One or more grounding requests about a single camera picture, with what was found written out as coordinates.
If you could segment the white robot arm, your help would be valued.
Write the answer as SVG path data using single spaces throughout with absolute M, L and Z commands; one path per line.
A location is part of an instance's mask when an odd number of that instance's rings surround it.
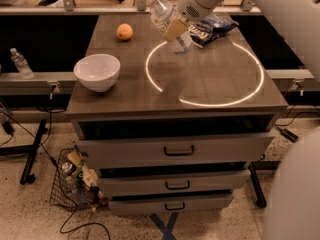
M 178 0 L 177 11 L 200 21 L 222 0 Z M 253 0 L 315 78 L 320 72 L 317 0 Z M 274 176 L 262 240 L 320 240 L 320 129 L 294 143 Z

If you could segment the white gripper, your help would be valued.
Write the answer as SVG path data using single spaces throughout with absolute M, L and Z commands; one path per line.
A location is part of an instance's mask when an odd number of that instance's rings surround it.
M 177 12 L 189 21 L 197 22 L 211 14 L 221 1 L 223 0 L 178 0 Z M 173 42 L 187 30 L 188 25 L 175 18 L 170 22 L 163 38 Z

